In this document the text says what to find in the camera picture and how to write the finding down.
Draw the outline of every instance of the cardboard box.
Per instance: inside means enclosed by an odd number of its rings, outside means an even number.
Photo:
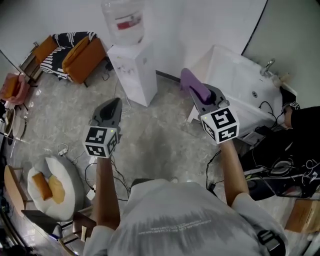
[[[285,229],[298,233],[320,231],[320,201],[297,199]]]

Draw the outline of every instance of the chair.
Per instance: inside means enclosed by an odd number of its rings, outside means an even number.
[[[23,191],[18,178],[15,174],[15,170],[22,170],[21,168],[12,168],[7,165],[4,169],[4,186],[5,189],[13,203],[13,206],[17,213],[23,217],[22,211],[26,208],[27,202],[32,202],[28,200],[25,192]]]
[[[17,83],[13,84],[11,80],[12,78],[15,78],[15,77],[17,77]],[[23,104],[24,107],[27,109],[24,102],[27,97],[29,88],[30,88],[30,85],[25,81],[25,76],[23,74],[16,75],[16,74],[8,73],[5,78],[3,87],[0,90],[0,98],[14,105]]]
[[[36,186],[33,176],[42,173],[48,180],[55,178],[50,189],[63,191],[59,201],[55,193],[49,199],[43,200]],[[83,208],[84,186],[79,177],[76,167],[65,157],[55,155],[42,155],[35,165],[29,170],[27,177],[27,190],[37,210],[50,216],[56,221],[72,220],[74,212]]]
[[[41,43],[33,54],[44,72],[86,87],[86,78],[107,56],[94,32],[54,34]]]
[[[5,113],[6,113],[6,107],[2,102],[0,102],[0,120],[2,121],[2,123],[5,123],[5,118],[4,118]]]
[[[64,225],[60,225],[55,219],[45,215],[39,210],[23,210],[24,216],[32,223],[40,227],[51,238],[55,239],[63,247],[63,249],[72,256],[76,254],[66,245],[77,239],[85,242],[86,238],[91,237],[91,233],[97,223],[92,220],[89,215],[92,213],[93,207],[87,207],[74,213],[72,221]],[[72,225],[72,233],[64,235],[64,230]]]

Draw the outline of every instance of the white cushion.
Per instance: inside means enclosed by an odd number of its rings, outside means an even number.
[[[51,173],[57,177],[63,186],[65,191],[64,201],[58,204],[52,198],[45,201],[42,199],[32,179],[34,175],[39,173],[39,170],[34,167],[28,173],[28,193],[38,210],[57,221],[68,221],[72,218],[74,212],[80,210],[83,206],[83,185],[74,165],[71,163],[71,165],[68,165],[68,163],[63,162],[63,159],[58,158],[55,156],[45,157],[45,161]]]

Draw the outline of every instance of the wooden chair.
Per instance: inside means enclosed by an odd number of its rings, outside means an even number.
[[[45,215],[39,210],[23,210],[23,214],[32,223],[39,226],[50,237],[57,240],[63,249],[72,256],[76,254],[67,247],[67,244],[75,240],[81,239],[85,242],[86,238],[91,236],[91,233],[97,223],[88,216],[91,214],[93,207],[82,209],[74,213],[72,221],[64,225],[60,225],[55,219]],[[72,225],[72,233],[64,236],[63,230]]]
[[[25,192],[23,191],[19,180],[16,176],[15,170],[21,170],[22,168],[13,168],[12,166],[6,165],[4,168],[4,186],[13,203],[13,206],[17,213],[24,217],[22,210],[26,209],[26,204],[32,202],[28,200]]]

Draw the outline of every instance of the round cushion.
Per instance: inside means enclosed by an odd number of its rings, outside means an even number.
[[[55,183],[55,188],[59,190],[57,185],[60,182],[64,190],[64,198],[60,194],[58,200],[57,198],[55,200],[50,198],[44,201],[32,179],[41,170],[35,167],[31,168],[27,178],[28,193],[33,199],[35,207],[57,221],[71,220],[74,212],[81,210],[84,203],[84,187],[76,167],[66,158],[54,155],[42,156],[35,166],[41,167],[44,170],[46,173],[44,176],[47,181],[52,179],[49,184]],[[51,176],[48,179],[48,170],[56,177],[56,180]]]

